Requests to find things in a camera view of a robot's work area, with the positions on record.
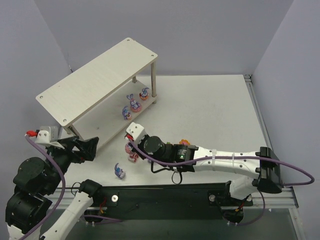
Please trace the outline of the purple bunny with pink base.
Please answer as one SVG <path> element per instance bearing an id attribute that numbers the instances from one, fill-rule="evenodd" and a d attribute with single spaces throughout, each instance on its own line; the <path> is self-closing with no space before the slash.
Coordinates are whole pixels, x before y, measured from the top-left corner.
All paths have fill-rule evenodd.
<path id="1" fill-rule="evenodd" d="M 129 107 L 127 105 L 122 109 L 121 113 L 122 113 L 122 116 L 123 116 L 124 120 L 128 121 L 128 120 L 132 119 L 132 115 L 131 115 L 130 109 L 129 109 Z"/>

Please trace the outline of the purple bunny with blue bow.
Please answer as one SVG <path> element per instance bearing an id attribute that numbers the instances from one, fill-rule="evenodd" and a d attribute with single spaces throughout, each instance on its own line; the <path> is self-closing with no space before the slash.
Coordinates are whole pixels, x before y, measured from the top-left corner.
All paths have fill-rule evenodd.
<path id="1" fill-rule="evenodd" d="M 114 166 L 114 174 L 121 180 L 124 179 L 126 176 L 124 170 L 119 167 L 119 163 L 116 163 Z"/>

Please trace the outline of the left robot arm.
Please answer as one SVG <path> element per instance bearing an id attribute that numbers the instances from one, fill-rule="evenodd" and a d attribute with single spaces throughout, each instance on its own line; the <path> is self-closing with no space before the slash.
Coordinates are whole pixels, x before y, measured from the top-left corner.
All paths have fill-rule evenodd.
<path id="1" fill-rule="evenodd" d="M 23 161 L 13 179 L 14 194 L 5 209 L 5 222 L 11 240 L 37 240 L 40 227 L 60 204 L 66 189 L 65 173 L 69 166 L 93 161 L 97 154 L 98 137 L 80 140 L 73 136 L 59 139 L 58 146 L 41 147 L 25 139 L 44 159 L 30 157 Z"/>

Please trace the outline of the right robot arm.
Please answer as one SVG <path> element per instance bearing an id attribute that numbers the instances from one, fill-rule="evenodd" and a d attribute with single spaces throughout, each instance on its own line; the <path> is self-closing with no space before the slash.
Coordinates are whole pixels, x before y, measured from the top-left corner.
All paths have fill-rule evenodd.
<path id="1" fill-rule="evenodd" d="M 264 157 L 267 147 L 253 152 L 226 152 L 196 145 L 164 143 L 157 136 L 144 134 L 139 139 L 127 135 L 131 150 L 142 159 L 157 163 L 163 171 L 215 171 L 239 175 L 227 186 L 228 196 L 243 200 L 255 192 L 279 194 L 282 192 L 280 165 L 277 160 Z"/>

